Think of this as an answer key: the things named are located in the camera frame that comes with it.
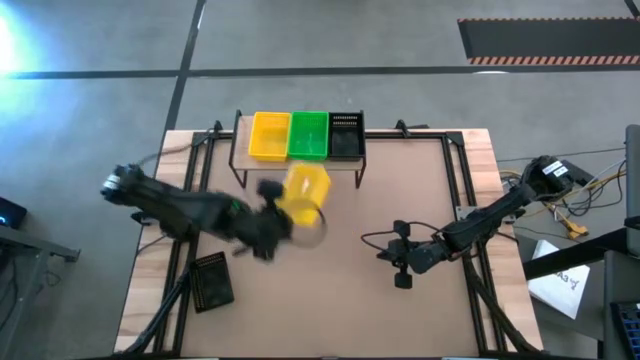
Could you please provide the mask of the black desk beam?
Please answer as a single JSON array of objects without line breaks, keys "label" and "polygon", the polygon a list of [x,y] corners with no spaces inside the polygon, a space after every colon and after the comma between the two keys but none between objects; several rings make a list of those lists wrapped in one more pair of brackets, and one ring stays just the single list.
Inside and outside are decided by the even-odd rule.
[{"label": "black desk beam", "polygon": [[626,218],[623,228],[525,262],[525,278],[532,280],[600,261],[607,251],[640,257],[640,216]]}]

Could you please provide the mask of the black aluminium table frame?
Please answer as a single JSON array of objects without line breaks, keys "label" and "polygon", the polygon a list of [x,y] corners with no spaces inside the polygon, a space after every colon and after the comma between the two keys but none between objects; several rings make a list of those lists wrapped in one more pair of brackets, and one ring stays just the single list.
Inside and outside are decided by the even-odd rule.
[{"label": "black aluminium table frame", "polygon": [[[488,130],[437,129],[434,133],[449,145],[456,191],[462,202],[487,205],[502,195],[500,172]],[[228,164],[231,136],[219,135],[213,139],[210,135],[210,130],[168,131],[161,146],[158,177],[170,183],[183,181],[188,187],[193,187],[199,184],[202,173],[213,171],[205,167],[205,157],[219,161],[232,173]],[[145,250],[137,255],[132,270],[114,345],[116,352],[132,345],[152,319],[183,270],[192,249],[187,243],[155,242],[153,238],[159,232],[156,225],[142,230],[140,244]],[[514,326],[532,345],[540,347],[539,326],[528,293],[519,247],[513,237],[512,226],[502,226],[496,238],[482,249],[476,268],[492,286],[497,301]],[[147,352],[162,356],[177,354],[178,329],[185,322],[186,306],[179,303],[159,325]]]}]

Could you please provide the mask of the keyboard with lit keys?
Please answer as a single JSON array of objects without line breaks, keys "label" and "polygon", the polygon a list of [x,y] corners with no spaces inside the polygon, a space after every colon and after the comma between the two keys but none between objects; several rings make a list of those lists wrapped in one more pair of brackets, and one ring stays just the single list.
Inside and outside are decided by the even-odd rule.
[{"label": "keyboard with lit keys", "polygon": [[626,359],[640,360],[640,302],[612,302],[610,308]]}]

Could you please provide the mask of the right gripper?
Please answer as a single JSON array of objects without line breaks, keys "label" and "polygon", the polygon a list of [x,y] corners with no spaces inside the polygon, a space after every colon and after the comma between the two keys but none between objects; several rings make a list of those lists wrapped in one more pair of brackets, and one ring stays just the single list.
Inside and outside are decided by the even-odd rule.
[{"label": "right gripper", "polygon": [[413,277],[408,269],[416,274],[424,274],[447,258],[446,249],[435,241],[410,241],[411,227],[403,220],[393,222],[393,232],[398,234],[400,238],[389,241],[387,248],[380,251],[377,258],[388,261],[393,267],[399,268],[399,271],[394,275],[396,288],[412,289]]}]

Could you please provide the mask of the black slotted plastic basket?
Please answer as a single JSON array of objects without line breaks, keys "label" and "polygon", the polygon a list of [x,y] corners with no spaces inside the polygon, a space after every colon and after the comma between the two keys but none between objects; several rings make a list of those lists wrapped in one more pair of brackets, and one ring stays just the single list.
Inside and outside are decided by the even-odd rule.
[{"label": "black slotted plastic basket", "polygon": [[358,161],[365,154],[364,112],[330,112],[328,158]]},{"label": "black slotted plastic basket", "polygon": [[235,300],[224,252],[194,260],[189,266],[189,276],[196,313],[212,310]]}]

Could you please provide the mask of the black device with blue light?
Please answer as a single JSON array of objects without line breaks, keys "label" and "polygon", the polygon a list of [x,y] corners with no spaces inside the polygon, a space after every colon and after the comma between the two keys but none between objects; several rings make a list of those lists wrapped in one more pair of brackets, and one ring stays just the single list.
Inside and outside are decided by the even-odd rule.
[{"label": "black device with blue light", "polygon": [[20,229],[27,213],[23,206],[0,197],[0,226]]}]

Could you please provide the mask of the green plastic basket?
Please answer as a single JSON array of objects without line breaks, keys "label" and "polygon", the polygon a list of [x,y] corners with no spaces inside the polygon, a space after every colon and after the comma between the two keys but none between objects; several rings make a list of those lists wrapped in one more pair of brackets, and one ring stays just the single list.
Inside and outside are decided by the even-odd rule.
[{"label": "green plastic basket", "polygon": [[288,156],[296,160],[324,161],[328,155],[329,113],[297,111],[291,114]]}]

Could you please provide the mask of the grey desk frame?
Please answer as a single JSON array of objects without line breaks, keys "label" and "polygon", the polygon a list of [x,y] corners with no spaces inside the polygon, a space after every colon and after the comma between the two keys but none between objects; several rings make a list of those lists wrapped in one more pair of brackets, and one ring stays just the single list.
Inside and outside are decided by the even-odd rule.
[{"label": "grey desk frame", "polygon": [[45,278],[49,258],[58,256],[66,262],[76,262],[81,250],[4,226],[0,226],[0,248],[9,251],[12,272],[7,289],[10,303],[0,319],[0,360],[8,360],[16,348],[14,340],[22,320]]}]

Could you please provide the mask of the tan work surface board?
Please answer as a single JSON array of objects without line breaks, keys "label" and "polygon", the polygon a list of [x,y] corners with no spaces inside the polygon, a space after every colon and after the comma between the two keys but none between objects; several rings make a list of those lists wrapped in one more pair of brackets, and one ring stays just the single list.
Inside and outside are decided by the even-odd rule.
[{"label": "tan work surface board", "polygon": [[425,241],[453,219],[440,142],[372,141],[359,188],[349,171],[330,178],[326,238],[315,248],[282,245],[270,263],[230,257],[235,300],[188,315],[184,355],[477,354],[460,262],[443,262],[404,290],[376,257],[395,220],[413,221],[412,239]]}]

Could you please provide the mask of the wooden shelf with black legs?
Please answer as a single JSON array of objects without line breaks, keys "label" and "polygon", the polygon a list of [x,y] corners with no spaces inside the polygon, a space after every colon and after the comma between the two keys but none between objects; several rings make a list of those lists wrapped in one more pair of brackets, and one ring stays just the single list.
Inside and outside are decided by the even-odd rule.
[{"label": "wooden shelf with black legs", "polygon": [[[233,175],[242,189],[246,188],[248,173],[250,171],[286,171],[294,163],[287,159],[284,162],[258,161],[249,155],[249,144],[253,116],[245,116],[240,110],[236,111],[233,131],[222,131],[220,136],[231,136],[231,150],[228,164]],[[354,160],[338,160],[328,158],[321,164],[327,171],[352,171],[355,173],[356,188],[360,187],[364,176],[367,160],[366,155],[356,157]]]}]

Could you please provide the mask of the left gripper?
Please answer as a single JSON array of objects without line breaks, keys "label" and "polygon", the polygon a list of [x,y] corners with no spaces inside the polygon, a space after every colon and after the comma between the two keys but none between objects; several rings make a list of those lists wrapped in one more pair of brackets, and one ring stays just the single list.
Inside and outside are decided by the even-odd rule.
[{"label": "left gripper", "polygon": [[236,218],[234,235],[242,246],[233,250],[233,256],[251,252],[255,258],[273,261],[279,243],[291,238],[293,222],[276,204],[284,195],[284,187],[280,182],[261,179],[256,192],[264,199],[264,204],[260,212]]}]

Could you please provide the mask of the black hazard-striped floor mat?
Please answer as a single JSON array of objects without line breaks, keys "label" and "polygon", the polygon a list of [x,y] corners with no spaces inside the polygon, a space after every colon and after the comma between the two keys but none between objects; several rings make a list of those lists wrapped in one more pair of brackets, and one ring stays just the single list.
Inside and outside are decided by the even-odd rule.
[{"label": "black hazard-striped floor mat", "polygon": [[472,65],[640,65],[637,18],[462,18],[458,28]]}]

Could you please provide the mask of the yellow plastic basket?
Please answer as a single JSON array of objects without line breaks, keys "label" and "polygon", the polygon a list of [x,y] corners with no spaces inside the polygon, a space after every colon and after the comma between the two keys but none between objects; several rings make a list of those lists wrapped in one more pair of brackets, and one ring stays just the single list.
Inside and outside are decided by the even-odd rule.
[{"label": "yellow plastic basket", "polygon": [[290,113],[256,112],[253,117],[248,154],[265,162],[287,159]]},{"label": "yellow plastic basket", "polygon": [[312,227],[319,219],[318,208],[324,205],[331,179],[320,163],[294,162],[282,183],[283,196],[276,204],[297,226]]}]

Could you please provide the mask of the black power strip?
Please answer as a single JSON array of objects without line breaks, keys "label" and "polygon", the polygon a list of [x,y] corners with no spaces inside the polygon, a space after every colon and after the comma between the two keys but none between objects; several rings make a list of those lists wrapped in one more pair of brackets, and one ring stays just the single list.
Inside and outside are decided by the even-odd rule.
[{"label": "black power strip", "polygon": [[568,169],[569,176],[573,180],[573,182],[580,187],[585,187],[590,181],[595,180],[596,177],[591,173],[587,172],[583,168],[573,164],[569,160],[562,160],[564,166]]}]

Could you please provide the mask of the white paper sheet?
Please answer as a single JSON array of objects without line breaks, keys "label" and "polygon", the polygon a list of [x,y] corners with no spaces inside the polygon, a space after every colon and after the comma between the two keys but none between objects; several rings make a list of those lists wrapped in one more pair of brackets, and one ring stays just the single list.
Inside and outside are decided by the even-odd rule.
[{"label": "white paper sheet", "polygon": [[527,281],[529,294],[563,315],[575,320],[589,277],[590,268],[576,266]]}]

